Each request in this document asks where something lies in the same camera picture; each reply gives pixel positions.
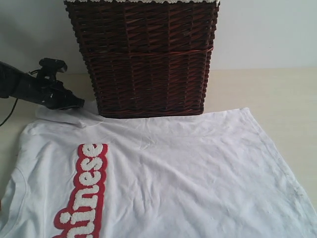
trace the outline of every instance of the white wall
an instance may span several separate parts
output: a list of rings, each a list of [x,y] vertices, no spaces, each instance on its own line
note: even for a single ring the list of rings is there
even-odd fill
[[[222,0],[212,69],[317,66],[317,0]],[[86,72],[62,0],[1,0],[0,61]]]

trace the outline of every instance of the brown wicker basket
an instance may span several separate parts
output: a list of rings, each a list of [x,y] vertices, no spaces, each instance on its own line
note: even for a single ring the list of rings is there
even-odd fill
[[[218,16],[215,2],[65,4],[100,115],[203,112]]]

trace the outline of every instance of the white t-shirt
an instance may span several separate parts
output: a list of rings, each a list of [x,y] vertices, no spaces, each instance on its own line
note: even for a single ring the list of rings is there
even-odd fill
[[[37,116],[20,137],[0,238],[317,237],[305,191],[248,109]]]

